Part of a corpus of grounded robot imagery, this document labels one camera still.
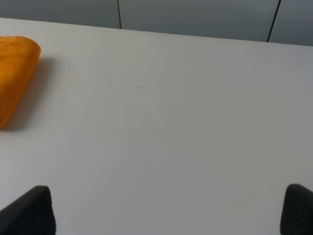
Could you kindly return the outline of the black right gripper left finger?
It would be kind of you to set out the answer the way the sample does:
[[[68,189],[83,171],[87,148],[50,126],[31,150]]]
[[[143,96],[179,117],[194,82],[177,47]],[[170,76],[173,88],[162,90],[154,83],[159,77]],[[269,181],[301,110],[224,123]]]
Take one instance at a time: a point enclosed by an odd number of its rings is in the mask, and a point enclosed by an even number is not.
[[[35,186],[0,211],[2,235],[54,235],[56,220],[49,187]]]

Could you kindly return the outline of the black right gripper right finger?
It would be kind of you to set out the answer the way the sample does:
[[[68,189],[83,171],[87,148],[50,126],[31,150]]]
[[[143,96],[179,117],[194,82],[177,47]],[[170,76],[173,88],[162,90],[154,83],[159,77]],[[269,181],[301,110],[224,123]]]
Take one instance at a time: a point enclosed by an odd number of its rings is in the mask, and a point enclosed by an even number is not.
[[[290,184],[286,189],[280,234],[313,234],[313,192],[300,184]]]

